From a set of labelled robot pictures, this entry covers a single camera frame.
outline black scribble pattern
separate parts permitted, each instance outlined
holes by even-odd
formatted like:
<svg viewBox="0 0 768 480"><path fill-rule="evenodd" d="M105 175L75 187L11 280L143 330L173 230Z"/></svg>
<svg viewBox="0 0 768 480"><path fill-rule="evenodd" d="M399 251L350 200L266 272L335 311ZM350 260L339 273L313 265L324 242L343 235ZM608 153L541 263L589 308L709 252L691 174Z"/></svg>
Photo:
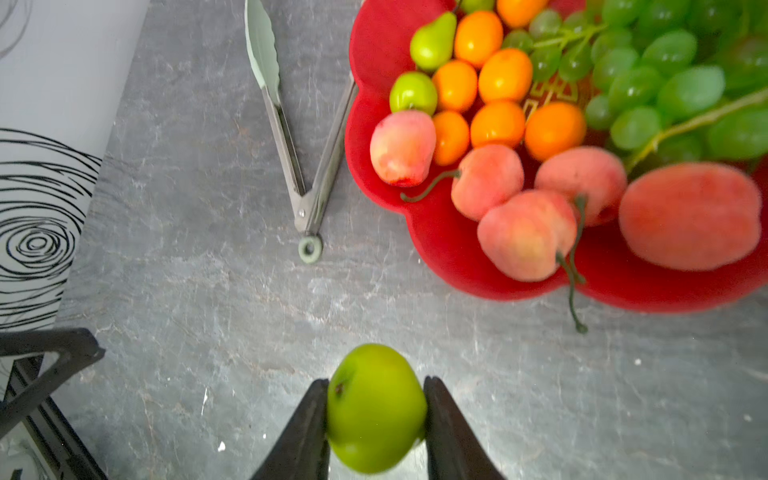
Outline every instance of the black scribble pattern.
<svg viewBox="0 0 768 480"><path fill-rule="evenodd" d="M101 159L0 128L0 331L53 322Z"/></svg>
<svg viewBox="0 0 768 480"><path fill-rule="evenodd" d="M24 5L24 11L14 16L15 12L20 12L18 9L18 3L22 2ZM0 12L0 31L13 30L11 32L11 39L9 45L3 45L2 37L0 37L0 59L11 53L16 45L24 37L24 33L27 31L27 25L29 25L29 19L32 17L32 0L10 0L5 12Z"/></svg>

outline red fruit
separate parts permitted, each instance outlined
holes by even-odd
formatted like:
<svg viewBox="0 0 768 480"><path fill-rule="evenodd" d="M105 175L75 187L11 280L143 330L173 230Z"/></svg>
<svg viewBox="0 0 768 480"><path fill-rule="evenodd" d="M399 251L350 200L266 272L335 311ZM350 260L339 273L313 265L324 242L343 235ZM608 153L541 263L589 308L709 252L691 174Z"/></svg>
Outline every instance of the red fruit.
<svg viewBox="0 0 768 480"><path fill-rule="evenodd" d="M762 200L736 168L687 163L633 182L619 226L638 257L674 270L714 270L749 255L760 241Z"/></svg>
<svg viewBox="0 0 768 480"><path fill-rule="evenodd" d="M504 145L486 145L469 152L458 165L451 200L467 218L480 221L493 207L503 204L523 189L520 157Z"/></svg>
<svg viewBox="0 0 768 480"><path fill-rule="evenodd" d="M573 208L563 195L528 190L489 211L478 225L478 240L504 275L538 282L558 269L557 254L568 254L576 230Z"/></svg>
<svg viewBox="0 0 768 480"><path fill-rule="evenodd" d="M414 187L427 178L436 143L435 124L426 113L390 114L371 137L373 170L390 185Z"/></svg>
<svg viewBox="0 0 768 480"><path fill-rule="evenodd" d="M587 227L602 225L618 217L621 196L627 189L627 172L616 155L598 147L576 147L544 162L536 174L535 187L554 190L573 201L587 198Z"/></svg>

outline small green apple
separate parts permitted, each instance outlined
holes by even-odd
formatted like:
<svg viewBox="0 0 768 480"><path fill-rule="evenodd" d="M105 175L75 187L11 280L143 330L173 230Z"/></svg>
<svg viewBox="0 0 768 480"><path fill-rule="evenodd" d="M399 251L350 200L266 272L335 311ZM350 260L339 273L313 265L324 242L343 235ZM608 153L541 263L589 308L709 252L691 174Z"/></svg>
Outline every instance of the small green apple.
<svg viewBox="0 0 768 480"><path fill-rule="evenodd" d="M437 110L437 87L427 74L406 72L397 77L389 91L389 108L393 114L403 110L420 110L432 116Z"/></svg>
<svg viewBox="0 0 768 480"><path fill-rule="evenodd" d="M461 9L466 14L478 12L480 10L493 12L495 5L496 0L463 0Z"/></svg>
<svg viewBox="0 0 768 480"><path fill-rule="evenodd" d="M355 348L328 386L326 434L352 470L380 473L424 438L427 400L408 361L384 345Z"/></svg>

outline green ring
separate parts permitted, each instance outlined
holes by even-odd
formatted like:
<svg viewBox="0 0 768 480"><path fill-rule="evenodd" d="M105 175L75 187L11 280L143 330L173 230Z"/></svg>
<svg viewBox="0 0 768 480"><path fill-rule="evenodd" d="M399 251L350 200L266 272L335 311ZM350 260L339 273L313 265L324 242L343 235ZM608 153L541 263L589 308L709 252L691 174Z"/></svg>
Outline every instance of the green ring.
<svg viewBox="0 0 768 480"><path fill-rule="evenodd" d="M308 235L299 241L299 258L304 263L315 263L323 253L323 241L317 235Z"/></svg>

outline red plate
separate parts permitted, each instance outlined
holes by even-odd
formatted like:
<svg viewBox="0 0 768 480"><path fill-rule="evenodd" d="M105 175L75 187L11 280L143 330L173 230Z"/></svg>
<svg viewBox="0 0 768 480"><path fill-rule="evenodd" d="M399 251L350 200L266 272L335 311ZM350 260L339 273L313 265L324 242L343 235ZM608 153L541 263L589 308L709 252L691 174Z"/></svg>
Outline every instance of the red plate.
<svg viewBox="0 0 768 480"><path fill-rule="evenodd" d="M477 223L464 218L450 200L451 182L444 181L425 200L405 204L404 189L390 187L373 171L369 144L373 129L389 114L389 89L404 71L415 69L409 43L413 33L446 10L453 0L366 0L352 29L349 63L360 88L346 128L346 158L360 190L387 210L405 215L413 243L422 259L453 287L491 300L523 300L567 284L560 270L539 283L521 283L499 272L480 249ZM553 8L566 15L583 0L554 0ZM578 94L562 89L560 99L583 104L590 88ZM525 156L527 185L535 162ZM427 181L409 194L419 193L444 169L434 167ZM768 167L755 179L768 196ZM616 222L586 229L578 248L577 265L587 278L579 291L601 302L642 312L693 312L737 300L768 284L768 209L763 209L763 237L747 258L712 272L687 273L664 269L640 260L627 248Z"/></svg>

